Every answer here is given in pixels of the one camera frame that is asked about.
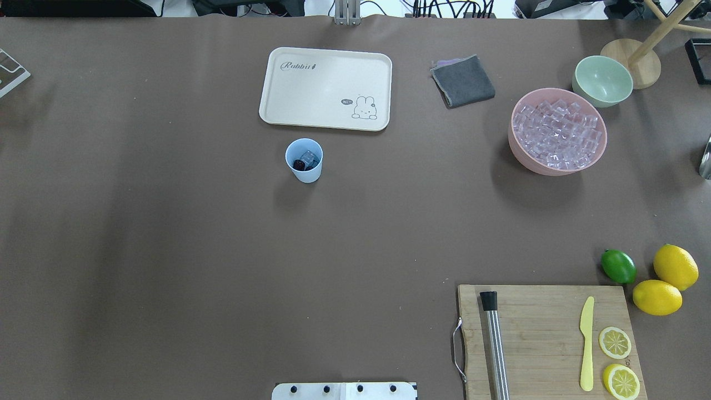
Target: wooden cutting board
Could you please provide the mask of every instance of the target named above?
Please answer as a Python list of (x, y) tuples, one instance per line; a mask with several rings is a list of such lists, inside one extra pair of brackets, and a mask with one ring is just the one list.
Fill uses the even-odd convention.
[[(620, 286), (460, 285), (467, 400), (493, 399), (488, 364), (488, 329), (479, 292), (498, 292), (498, 316), (511, 400), (614, 400), (602, 383), (610, 364), (630, 367), (639, 378), (638, 400), (647, 400), (627, 301)], [(592, 391), (580, 389), (584, 338), (580, 313), (588, 296), (595, 298), (592, 323)], [(630, 355), (621, 360), (605, 355), (600, 331), (622, 329), (632, 340)]]

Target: green bowl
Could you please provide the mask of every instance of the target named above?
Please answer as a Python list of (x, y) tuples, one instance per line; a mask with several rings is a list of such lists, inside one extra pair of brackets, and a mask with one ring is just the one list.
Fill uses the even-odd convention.
[(595, 107), (610, 107), (632, 93), (632, 75), (610, 57), (586, 57), (575, 67), (573, 91)]

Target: folded towel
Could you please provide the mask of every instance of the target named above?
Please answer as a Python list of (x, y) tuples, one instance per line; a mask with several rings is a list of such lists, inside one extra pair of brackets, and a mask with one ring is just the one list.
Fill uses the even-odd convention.
[(476, 54), (462, 60), (439, 61), (430, 71), (449, 107), (488, 100), (496, 94)]

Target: yellow knife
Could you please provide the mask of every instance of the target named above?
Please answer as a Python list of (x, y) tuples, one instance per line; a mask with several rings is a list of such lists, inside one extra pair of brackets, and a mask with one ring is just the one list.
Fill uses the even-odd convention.
[(580, 387), (585, 391), (592, 390), (592, 308), (594, 304), (595, 299), (592, 296), (588, 297), (580, 315), (580, 332), (585, 337), (582, 368), (580, 369)]

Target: dark berry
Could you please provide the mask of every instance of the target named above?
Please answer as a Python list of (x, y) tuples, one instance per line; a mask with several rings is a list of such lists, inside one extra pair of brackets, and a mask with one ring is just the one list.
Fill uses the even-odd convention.
[(306, 171), (306, 164), (300, 159), (294, 161), (294, 169), (297, 171)]

